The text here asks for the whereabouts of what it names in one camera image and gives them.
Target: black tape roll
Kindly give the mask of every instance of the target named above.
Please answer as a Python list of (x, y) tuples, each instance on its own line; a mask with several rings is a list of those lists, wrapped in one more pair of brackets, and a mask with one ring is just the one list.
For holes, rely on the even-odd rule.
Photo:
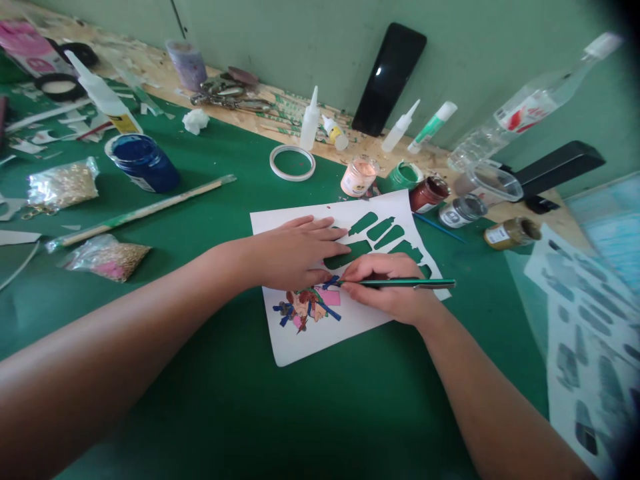
[[(73, 82), (73, 87), (70, 87), (66, 91), (56, 93), (46, 92), (43, 90), (46, 84), (57, 81)], [(42, 93), (53, 101), (73, 101), (86, 95), (84, 88), (82, 88), (82, 85), (78, 83), (78, 80), (73, 75), (68, 75), (66, 73), (48, 73), (40, 78), (36, 78), (33, 84), (38, 90), (42, 91)]]

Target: blue paint jar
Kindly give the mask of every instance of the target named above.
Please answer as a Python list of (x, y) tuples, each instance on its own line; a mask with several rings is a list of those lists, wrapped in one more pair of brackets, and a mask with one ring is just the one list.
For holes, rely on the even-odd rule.
[(163, 193), (180, 184), (178, 170), (151, 137), (118, 135), (107, 142), (105, 153), (142, 190)]

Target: gold paint jar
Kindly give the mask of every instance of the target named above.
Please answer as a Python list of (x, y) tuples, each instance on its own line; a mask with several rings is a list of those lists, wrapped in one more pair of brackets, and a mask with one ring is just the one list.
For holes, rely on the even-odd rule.
[(485, 230), (485, 241), (496, 250), (528, 245), (542, 238), (540, 227), (526, 217), (516, 217)]

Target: green cutting mat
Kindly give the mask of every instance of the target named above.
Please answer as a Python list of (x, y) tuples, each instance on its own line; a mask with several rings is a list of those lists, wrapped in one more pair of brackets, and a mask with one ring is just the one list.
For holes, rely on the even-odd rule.
[[(18, 118), (52, 106), (10, 96)], [(153, 247), (125, 285), (56, 267), (64, 251), (40, 253), (0, 292), (0, 358), (213, 245), (250, 235), (249, 212), (344, 197), (339, 186), (344, 166), (318, 158), (310, 180), (282, 181), (269, 168), (277, 142), (214, 119), (193, 136), (183, 131), (186, 109), (158, 102), (176, 118), (137, 118), (183, 176), (172, 195), (228, 173), (238, 180), (116, 230), (120, 241)], [(56, 119), (45, 124), (69, 132)], [(0, 158), (15, 153), (6, 143)], [(103, 146), (104, 141), (53, 143), (42, 155), (62, 155), (51, 160), (21, 155), (0, 167), (6, 197), (23, 197), (26, 176), (54, 165), (94, 155), (101, 169), (99, 198), (53, 217), (16, 218), (0, 228), (58, 236), (69, 232), (62, 225), (88, 227), (165, 196), (132, 184)], [(417, 228), (444, 276), (458, 281), (445, 304), (546, 415), (544, 364), (505, 258), (481, 238), (489, 224), (483, 220), (457, 231), (468, 245), (423, 223)], [(0, 279), (30, 248), (0, 247)], [(265, 320), (260, 289), (230, 302), (188, 342), (119, 427), (60, 478), (476, 477), (437, 372), (413, 328), (388, 323), (278, 368)]]

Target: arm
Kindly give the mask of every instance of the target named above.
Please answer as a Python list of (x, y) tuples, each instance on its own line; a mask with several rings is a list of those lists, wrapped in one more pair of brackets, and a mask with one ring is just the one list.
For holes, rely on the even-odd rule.
[[(372, 274), (423, 278), (403, 253), (378, 253), (353, 262), (343, 280), (357, 282)], [(356, 283), (344, 283), (343, 288), (354, 300), (384, 310), (420, 332), (482, 478), (595, 478), (432, 291), (376, 291)]]
[(60, 472), (124, 416), (185, 342), (258, 285), (301, 289), (348, 253), (332, 218), (304, 217), (218, 245), (184, 267), (68, 324), (0, 363), (0, 465), (7, 478)]

